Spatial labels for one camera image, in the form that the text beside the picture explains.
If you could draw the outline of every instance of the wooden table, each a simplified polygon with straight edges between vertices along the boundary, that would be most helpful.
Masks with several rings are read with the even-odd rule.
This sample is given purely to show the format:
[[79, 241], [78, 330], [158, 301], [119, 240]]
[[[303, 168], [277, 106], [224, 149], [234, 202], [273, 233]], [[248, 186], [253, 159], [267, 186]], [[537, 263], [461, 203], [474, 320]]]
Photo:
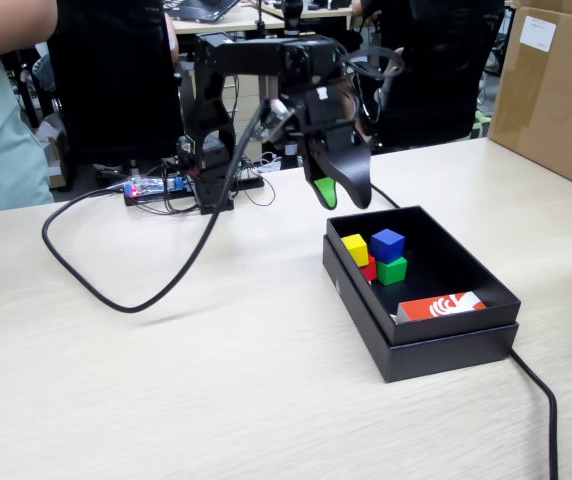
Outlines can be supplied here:
[[[557, 395], [572, 478], [572, 183], [487, 140], [382, 156], [372, 174], [522, 300], [515, 348]], [[341, 192], [323, 210], [301, 170], [267, 178], [275, 203], [240, 195], [185, 280], [133, 316], [50, 256], [56, 206], [0, 213], [0, 479], [547, 478], [547, 403], [512, 361], [382, 382], [321, 262], [325, 219], [357, 209]], [[51, 236], [133, 305], [206, 222], [111, 197]]]
[[[275, 8], [272, 5], [262, 5], [262, 10], [264, 12], [275, 15], [278, 18], [283, 19], [284, 14], [279, 8]], [[301, 18], [333, 18], [333, 17], [346, 17], [346, 29], [350, 29], [350, 19], [353, 15], [353, 9], [351, 7], [338, 8], [337, 10], [329, 10], [328, 8], [320, 8], [319, 10], [304, 10], [302, 12]]]
[[[255, 30], [255, 22], [259, 19], [257, 10], [250, 5], [236, 5], [215, 23], [197, 23], [174, 20], [175, 33], [177, 35], [215, 33], [215, 32], [240, 32]], [[284, 21], [272, 15], [262, 15], [267, 30], [284, 28]]]

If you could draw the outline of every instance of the robotic arm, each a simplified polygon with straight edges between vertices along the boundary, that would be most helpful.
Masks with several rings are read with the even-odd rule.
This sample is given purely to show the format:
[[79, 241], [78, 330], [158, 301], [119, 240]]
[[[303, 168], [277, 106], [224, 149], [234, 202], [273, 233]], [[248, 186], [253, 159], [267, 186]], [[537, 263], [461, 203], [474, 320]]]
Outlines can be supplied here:
[[[198, 193], [200, 179], [206, 179], [209, 188], [223, 185], [227, 159], [235, 148], [235, 130], [222, 102], [222, 89], [225, 77], [238, 74], [277, 77], [279, 98], [271, 101], [271, 112], [262, 119], [255, 138], [273, 143], [296, 141], [306, 180], [325, 208], [337, 205], [335, 182], [346, 189], [355, 205], [368, 207], [370, 150], [356, 131], [354, 119], [344, 118], [344, 69], [337, 44], [323, 37], [240, 42], [224, 34], [198, 37], [196, 92], [193, 98], [189, 82], [182, 84], [185, 136], [178, 149], [180, 166], [196, 178]], [[207, 137], [215, 132], [227, 155], [207, 161]]]

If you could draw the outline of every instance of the blue cube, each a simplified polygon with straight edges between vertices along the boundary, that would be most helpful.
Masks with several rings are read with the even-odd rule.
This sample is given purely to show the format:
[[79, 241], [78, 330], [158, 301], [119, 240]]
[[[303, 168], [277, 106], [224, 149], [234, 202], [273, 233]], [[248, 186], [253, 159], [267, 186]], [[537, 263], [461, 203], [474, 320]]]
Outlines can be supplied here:
[[370, 254], [378, 262], [393, 263], [404, 256], [404, 237], [389, 229], [382, 230], [371, 237]]

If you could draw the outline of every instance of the black office chair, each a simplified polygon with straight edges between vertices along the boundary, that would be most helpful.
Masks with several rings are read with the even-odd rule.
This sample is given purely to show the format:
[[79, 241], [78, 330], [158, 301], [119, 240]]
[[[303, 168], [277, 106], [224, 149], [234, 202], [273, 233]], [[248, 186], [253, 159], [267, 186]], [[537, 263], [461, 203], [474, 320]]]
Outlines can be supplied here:
[[161, 0], [58, 0], [48, 41], [77, 163], [176, 154], [183, 126]]
[[[406, 68], [393, 80], [386, 110], [373, 125], [379, 152], [436, 145], [471, 132], [479, 80], [504, 17], [504, 0], [405, 1], [409, 23], [402, 37], [383, 32], [383, 42], [395, 42], [384, 47], [404, 48]], [[382, 15], [395, 15], [396, 4], [383, 2]], [[362, 80], [364, 103], [375, 117], [381, 83]]]

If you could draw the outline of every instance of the open box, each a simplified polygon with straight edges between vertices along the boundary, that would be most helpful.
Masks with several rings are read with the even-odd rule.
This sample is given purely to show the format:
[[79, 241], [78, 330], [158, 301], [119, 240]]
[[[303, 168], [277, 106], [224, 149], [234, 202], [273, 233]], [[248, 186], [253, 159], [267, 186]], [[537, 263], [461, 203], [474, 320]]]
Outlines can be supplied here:
[[[406, 237], [406, 279], [370, 284], [342, 242], [389, 228]], [[508, 356], [521, 302], [421, 207], [328, 220], [324, 266], [388, 382]], [[399, 303], [474, 292], [485, 309], [397, 324]]]

